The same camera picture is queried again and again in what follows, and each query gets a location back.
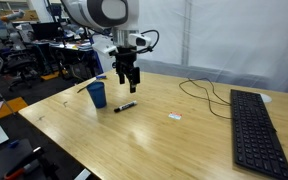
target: keyboard cable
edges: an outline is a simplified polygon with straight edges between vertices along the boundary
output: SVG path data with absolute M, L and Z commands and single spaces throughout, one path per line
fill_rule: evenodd
M 208 90 L 207 90 L 205 87 L 202 87 L 202 86 L 200 86 L 200 85 L 197 85 L 197 84 L 194 82 L 194 81 L 200 81 L 200 80 L 206 80 L 206 81 L 208 81 L 208 82 L 212 85 L 212 92 L 213 92 L 213 94 L 214 94 L 218 99 L 220 99 L 221 101 L 223 101 L 225 104 L 211 100 L 211 99 L 210 99 L 210 96 L 209 96 L 209 93 L 208 93 Z M 182 87 L 182 85 L 185 84 L 185 83 L 188 83 L 188 82 L 191 82 L 191 83 L 194 84 L 196 87 L 199 87 L 199 88 L 204 89 L 205 92 L 206 92 L 207 98 L 203 98 L 203 97 L 200 97 L 200 96 L 196 96 L 196 95 L 193 95 L 193 94 L 187 92 L 187 91 Z M 229 102 L 227 102 L 227 101 L 224 101 L 222 98 L 220 98 L 220 97 L 215 93 L 215 87 L 214 87 L 213 83 L 212 83 L 209 79 L 207 79 L 207 78 L 201 78 L 201 79 L 192 80 L 192 79 L 188 78 L 187 81 L 181 82 L 181 83 L 179 84 L 179 87 L 180 87 L 180 89 L 181 89 L 183 92 L 185 92 L 185 93 L 188 94 L 189 96 L 192 96 L 192 97 L 198 98 L 198 99 L 207 100 L 207 101 L 208 101 L 208 105 L 209 105 L 209 110 L 210 110 L 210 112 L 211 112 L 212 114 L 214 114 L 215 116 L 218 116 L 218 117 L 221 117 L 221 118 L 224 118 L 224 119 L 232 119 L 232 118 L 229 118 L 229 117 L 221 116 L 221 115 L 219 115 L 219 114 L 217 114 L 217 113 L 215 113 L 215 112 L 213 111 L 211 102 L 212 102 L 212 103 L 219 104 L 219 105 L 222 105 L 222 106 L 231 106 L 231 104 L 230 104 Z

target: white curtain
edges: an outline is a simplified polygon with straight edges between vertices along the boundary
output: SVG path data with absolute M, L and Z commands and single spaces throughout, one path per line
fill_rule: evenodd
M 146 71 L 288 92 L 288 1 L 142 0 L 139 24 L 161 36 Z

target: marker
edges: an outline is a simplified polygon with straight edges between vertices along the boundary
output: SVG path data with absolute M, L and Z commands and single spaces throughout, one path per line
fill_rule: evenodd
M 130 102 L 130 103 L 128 103 L 128 104 L 125 104 L 125 105 L 123 105 L 123 106 L 120 106 L 120 107 L 114 109 L 114 112 L 117 113 L 117 112 L 123 111 L 123 110 L 125 110 L 125 109 L 127 109 L 127 108 L 130 108 L 130 107 L 132 107 L 132 106 L 135 106 L 136 104 L 137 104 L 136 101 L 132 101 L 132 102 Z
M 96 76 L 96 79 L 106 79 L 106 75 Z

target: blue cup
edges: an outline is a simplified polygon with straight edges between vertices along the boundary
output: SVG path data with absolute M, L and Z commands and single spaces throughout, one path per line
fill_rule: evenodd
M 106 96 L 104 83 L 101 81 L 94 81 L 86 86 L 88 93 L 90 94 L 92 101 L 97 109 L 106 106 Z

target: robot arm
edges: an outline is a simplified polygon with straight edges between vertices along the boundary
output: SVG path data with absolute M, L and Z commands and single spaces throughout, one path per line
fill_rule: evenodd
M 24 11 L 19 10 L 16 13 L 9 14 L 6 16 L 1 16 L 1 21 L 6 23 L 6 29 L 8 33 L 10 34 L 10 40 L 13 42 L 13 49 L 14 50 L 23 50 L 25 49 L 25 46 L 23 45 L 21 41 L 21 37 L 18 34 L 17 30 L 14 28 L 11 21 L 16 20 L 18 18 L 22 18 L 24 16 Z
M 140 83 L 139 67 L 134 67 L 137 46 L 149 47 L 151 40 L 138 31 L 139 0 L 61 0 L 70 18 L 82 26 L 102 31 L 112 28 L 113 45 L 94 44 L 106 57 L 116 57 L 120 84 L 125 76 L 130 92 Z

